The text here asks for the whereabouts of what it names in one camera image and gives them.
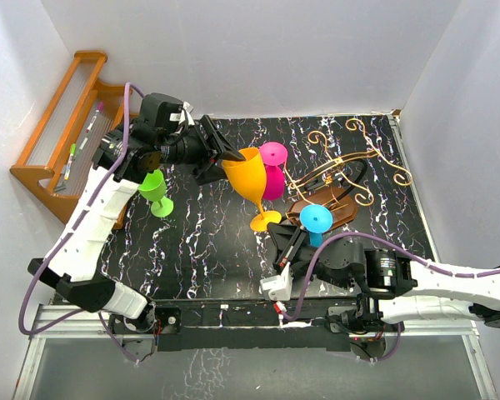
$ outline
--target wine glass stem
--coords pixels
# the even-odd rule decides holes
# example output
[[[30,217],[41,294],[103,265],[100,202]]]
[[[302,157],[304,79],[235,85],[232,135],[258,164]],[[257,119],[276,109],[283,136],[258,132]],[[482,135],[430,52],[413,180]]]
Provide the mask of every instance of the wine glass stem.
[[[265,210],[263,210],[263,206],[261,205],[260,202],[257,204],[257,209],[259,210],[259,213],[261,214],[261,216],[263,218],[265,218]]]

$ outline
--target white wall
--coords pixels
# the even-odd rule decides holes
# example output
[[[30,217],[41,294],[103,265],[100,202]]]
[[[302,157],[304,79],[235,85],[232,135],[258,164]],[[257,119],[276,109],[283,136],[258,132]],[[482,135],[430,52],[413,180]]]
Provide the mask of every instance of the white wall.
[[[0,399],[13,395],[28,340],[17,315],[31,258],[42,257],[63,225],[9,173],[71,57],[38,0],[0,0]],[[39,302],[33,296],[31,326]]]
[[[500,0],[468,0],[402,112],[402,135],[437,250],[500,264]],[[500,395],[500,330],[481,326]]]
[[[403,108],[458,0],[42,0],[69,52],[198,113]]]

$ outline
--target gold metal wire decoration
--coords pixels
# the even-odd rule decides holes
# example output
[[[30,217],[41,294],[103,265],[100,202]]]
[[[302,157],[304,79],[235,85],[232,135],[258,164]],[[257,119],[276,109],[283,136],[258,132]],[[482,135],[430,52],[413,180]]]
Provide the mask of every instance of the gold metal wire decoration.
[[[402,171],[407,175],[407,177],[404,177],[400,172],[395,172],[394,175],[392,176],[392,180],[400,186],[409,186],[413,183],[413,175],[404,167],[400,167],[397,164],[393,164],[389,160],[385,158],[385,156],[382,154],[382,152],[374,146],[373,140],[367,135],[367,129],[365,128],[365,124],[361,119],[358,118],[350,118],[346,122],[346,127],[350,132],[355,132],[358,130],[358,127],[361,127],[361,132],[363,134],[363,137],[365,138],[365,141],[367,144],[372,148],[373,151],[377,153],[380,158],[390,165],[391,167],[395,167],[396,169]]]
[[[340,208],[344,208],[347,205],[341,204],[340,201],[335,197],[333,190],[331,189],[333,178],[336,177],[337,175],[341,175],[342,179],[348,182],[348,184],[364,192],[364,193],[356,193],[356,195],[354,196],[354,199],[357,204],[364,207],[372,205],[374,203],[374,196],[370,191],[370,189],[368,189],[368,187],[364,187],[353,182],[344,172],[346,163],[362,158],[367,159],[379,156],[386,164],[398,169],[400,172],[405,173],[405,175],[407,176],[407,177],[404,176],[400,172],[395,172],[395,174],[393,175],[393,181],[397,185],[405,187],[413,183],[413,175],[406,168],[400,167],[388,161],[385,158],[385,156],[383,156],[382,152],[377,147],[374,146],[373,141],[367,135],[367,130],[365,128],[365,124],[363,123],[363,121],[361,121],[358,118],[350,118],[346,121],[346,128],[350,132],[357,131],[359,127],[361,127],[360,131],[362,132],[362,135],[365,138],[365,141],[367,142],[371,150],[367,152],[352,152],[341,157],[332,157],[332,155],[328,152],[328,138],[323,132],[314,130],[307,135],[307,140],[311,144],[319,144],[322,142],[322,145],[324,146],[324,154],[326,155],[328,161],[320,165],[319,167],[314,168],[311,172],[307,173],[306,175],[304,175],[299,179],[293,179],[293,177],[291,177],[287,169],[284,168],[285,175],[289,180],[288,188],[292,191],[296,191],[296,193],[294,193],[287,200],[296,202],[298,198],[301,198],[305,202],[313,204],[313,202],[310,202],[306,197],[310,195],[309,192],[311,192],[311,190],[306,191],[304,186],[314,179],[322,179],[324,186],[328,187],[331,193],[331,200],[329,200],[326,204],[322,205],[328,208],[332,212]],[[319,187],[316,190],[319,191],[325,189]],[[289,215],[289,212],[287,213],[287,219],[289,219],[291,222],[293,222],[292,220],[293,217],[294,215]]]

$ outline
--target black marble surface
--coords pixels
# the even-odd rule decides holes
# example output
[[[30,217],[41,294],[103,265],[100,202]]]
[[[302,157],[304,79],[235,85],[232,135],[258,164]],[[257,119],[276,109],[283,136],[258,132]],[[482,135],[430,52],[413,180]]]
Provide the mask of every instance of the black marble surface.
[[[287,170],[300,178],[326,160],[323,147],[307,139],[314,129],[327,135],[331,154],[369,149],[360,132],[345,128],[348,118],[223,119],[216,124],[237,148],[259,147],[269,141],[283,143],[289,151]],[[359,118],[387,159],[401,165],[388,118]],[[375,202],[360,207],[356,219],[335,233],[372,233],[432,258],[411,188],[398,186],[393,181],[395,169],[380,159],[371,158],[368,164],[364,184]],[[124,229],[116,231],[102,250],[101,270],[154,299],[259,298],[259,280],[274,271],[270,237],[249,227],[258,212],[256,206],[238,196],[228,181],[199,187],[180,167],[164,168],[163,173],[174,211],[165,219],[156,218],[148,201],[137,194],[128,204]],[[286,191],[283,199],[264,202],[265,208],[284,213],[290,205],[287,197]],[[341,294],[346,293],[319,281],[309,288],[313,296]]]

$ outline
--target cable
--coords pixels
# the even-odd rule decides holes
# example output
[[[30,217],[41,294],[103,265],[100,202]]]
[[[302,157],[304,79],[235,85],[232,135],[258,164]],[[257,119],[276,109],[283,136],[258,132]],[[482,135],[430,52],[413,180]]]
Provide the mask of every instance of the cable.
[[[353,331],[352,329],[348,328],[345,324],[342,322],[339,322],[338,316],[334,316],[334,318],[330,318],[330,323],[335,323],[339,330],[341,330],[343,333],[351,333],[352,335],[366,335],[368,331]]]
[[[363,348],[363,346],[359,343],[355,343],[355,342],[350,342],[350,344],[353,344],[354,346],[357,346],[358,348],[360,348],[365,354],[367,354],[368,358],[373,358],[373,356],[371,356],[367,349]]]
[[[184,108],[182,110],[182,113],[183,113],[183,116],[185,118],[185,123],[183,125],[183,128],[182,128],[181,132],[179,133],[179,135],[177,135],[177,137],[172,142],[167,143],[166,146],[174,146],[175,144],[178,144],[189,133],[189,117],[187,115],[187,110]]]
[[[376,334],[376,336],[374,337],[373,340],[379,340],[382,337],[383,332],[385,331],[385,327],[386,327],[386,325],[383,324],[382,330]]]
[[[394,346],[391,349],[391,351],[388,352],[387,354],[384,354],[381,358],[377,358],[377,361],[385,361],[385,360],[388,360],[389,358],[391,358],[394,355],[394,353],[397,352],[398,346],[400,345],[401,341],[402,341],[402,326],[400,324],[398,324],[397,341],[394,343]]]
[[[404,250],[403,248],[397,246],[396,244],[393,244],[391,242],[388,242],[387,240],[381,239],[380,237],[370,235],[368,233],[362,233],[362,232],[342,232],[337,235],[333,235],[329,237],[315,252],[313,255],[311,262],[309,263],[309,267],[307,268],[306,276],[303,279],[302,283],[302,290],[300,292],[300,296],[298,297],[297,301],[297,306],[294,310],[293,315],[289,315],[286,312],[282,312],[283,317],[288,320],[288,321],[296,321],[298,317],[300,316],[300,312],[302,311],[302,305],[304,298],[306,297],[306,292],[308,290],[308,285],[309,281],[311,280],[311,276],[313,275],[313,269],[315,268],[315,265],[317,265],[318,258],[320,257],[321,253],[323,252],[324,248],[326,248],[330,243],[335,242],[339,239],[343,238],[365,238],[365,239],[370,239],[373,240],[374,242],[381,243],[384,246],[387,246],[394,250],[395,252],[402,254],[403,256],[406,256],[408,258],[411,258],[413,261],[416,261],[417,263],[421,263],[423,266],[426,268],[429,268],[430,270],[434,271],[435,273],[441,273],[443,275],[448,275],[450,277],[456,277],[456,278],[474,278],[471,277],[471,275],[474,275],[476,278],[484,278],[484,277],[490,277],[492,275],[498,275],[500,274],[500,268],[499,269],[494,269],[492,271],[487,271],[487,272],[480,272],[477,274],[473,273],[456,273],[455,275],[453,272],[447,271],[446,269],[437,267],[435,265],[432,265],[432,263],[428,260],[425,260],[422,257],[416,256],[415,254]]]
[[[156,352],[156,349],[158,348],[158,344],[159,344],[159,331],[156,332],[156,328],[154,327],[152,349],[150,350],[150,353],[147,354],[146,356],[144,356],[143,358],[141,358],[141,360],[139,362],[142,363],[147,358],[153,356],[153,354]]]
[[[115,335],[113,335],[113,333],[109,330],[109,326],[104,321],[101,312],[98,313],[98,318],[100,318],[100,322],[102,323],[104,329],[106,330],[106,333],[109,335],[111,340],[113,340],[113,342],[118,346],[118,348],[121,349],[121,351],[124,353],[124,355],[126,357],[128,357],[131,361],[133,361],[134,363],[139,364],[141,362],[141,360],[139,360],[137,357],[135,357],[133,354],[131,354],[128,350],[126,350],[126,348],[124,348],[124,346],[118,341],[118,339],[115,337]]]
[[[97,185],[97,187],[94,189],[92,192],[91,197],[87,201],[87,207],[90,208],[94,201],[96,200],[98,194],[103,188],[103,185],[108,181],[108,179],[111,177],[111,175],[117,170],[117,168],[123,163],[124,158],[126,157],[126,150],[128,148],[128,138],[129,138],[129,126],[130,126],[130,88],[133,88],[137,92],[139,96],[142,98],[144,97],[143,92],[136,87],[133,83],[127,82],[126,85],[124,86],[124,130],[123,130],[123,136],[122,136],[122,149],[124,149],[119,155],[115,163],[107,170],[106,174],[103,176],[102,180],[100,183]],[[52,261],[52,259],[56,256],[56,254],[63,248],[63,246],[68,242],[68,240],[73,236],[74,232],[76,229],[78,229],[79,225],[82,223],[83,219],[85,216],[88,214],[87,210],[82,210],[80,214],[78,215],[76,221],[72,225],[72,232],[68,232],[65,234],[65,236],[59,241],[57,246],[48,254],[48,256],[42,261],[41,266],[39,269],[35,272],[33,275],[32,281],[30,282],[29,286],[27,287],[26,294],[24,295],[24,299],[22,300],[22,305],[20,307],[20,312],[18,313],[18,329],[20,330],[21,333],[24,335],[36,335],[38,333],[41,333],[43,331],[46,331],[47,329],[53,327],[57,323],[60,323],[61,321],[70,318],[72,315],[78,314],[82,309],[74,310],[71,311],[60,318],[56,319],[55,321],[52,321],[48,323],[47,325],[43,327],[38,327],[37,329],[33,330],[28,330],[24,326],[24,318],[26,316],[26,310],[28,308],[28,303],[30,300],[30,297],[32,296],[33,289],[35,288],[35,285],[39,281],[39,278],[41,275],[43,275],[44,270],[48,266],[48,264]]]

